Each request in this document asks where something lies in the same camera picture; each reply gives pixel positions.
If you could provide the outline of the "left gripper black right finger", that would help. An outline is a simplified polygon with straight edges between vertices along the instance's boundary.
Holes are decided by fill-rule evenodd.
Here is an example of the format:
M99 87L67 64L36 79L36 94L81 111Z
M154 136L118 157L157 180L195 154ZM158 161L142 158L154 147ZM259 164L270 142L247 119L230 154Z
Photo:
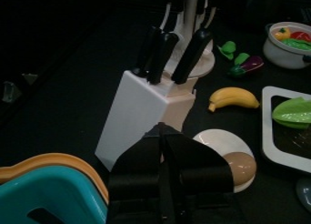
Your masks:
M162 125L174 224L249 224L234 194L234 176L221 154Z

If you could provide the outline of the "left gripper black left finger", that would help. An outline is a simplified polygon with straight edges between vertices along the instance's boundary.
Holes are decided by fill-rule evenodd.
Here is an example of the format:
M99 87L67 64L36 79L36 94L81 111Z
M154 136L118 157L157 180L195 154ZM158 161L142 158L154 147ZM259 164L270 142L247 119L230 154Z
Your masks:
M161 224L161 128L158 123L115 162L107 224Z

